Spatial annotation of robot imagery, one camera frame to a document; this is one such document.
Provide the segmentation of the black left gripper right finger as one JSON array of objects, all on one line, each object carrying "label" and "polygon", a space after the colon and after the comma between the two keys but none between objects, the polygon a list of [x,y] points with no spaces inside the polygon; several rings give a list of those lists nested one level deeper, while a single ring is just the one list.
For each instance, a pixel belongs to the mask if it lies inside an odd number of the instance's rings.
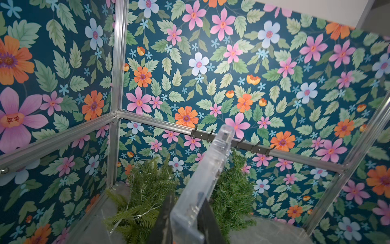
[{"label": "black left gripper right finger", "polygon": [[204,236],[204,244],[226,244],[212,208],[205,199],[197,216],[198,230]]}]

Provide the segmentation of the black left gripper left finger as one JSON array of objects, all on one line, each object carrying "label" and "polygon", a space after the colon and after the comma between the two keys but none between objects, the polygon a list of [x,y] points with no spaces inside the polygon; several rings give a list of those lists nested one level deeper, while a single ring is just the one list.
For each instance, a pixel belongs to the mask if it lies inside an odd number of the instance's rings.
[{"label": "black left gripper left finger", "polygon": [[170,213],[175,205],[175,194],[169,193],[159,209],[159,215],[148,237],[147,244],[173,244]]}]

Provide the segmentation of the clear battery box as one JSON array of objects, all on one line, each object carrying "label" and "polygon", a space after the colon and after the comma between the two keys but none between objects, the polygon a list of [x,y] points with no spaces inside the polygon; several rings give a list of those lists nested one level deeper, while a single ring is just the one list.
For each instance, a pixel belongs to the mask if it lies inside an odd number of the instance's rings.
[{"label": "clear battery box", "polygon": [[195,228],[205,200],[209,200],[229,157],[233,127],[223,125],[170,213],[173,241],[176,244],[202,244],[205,237]]}]

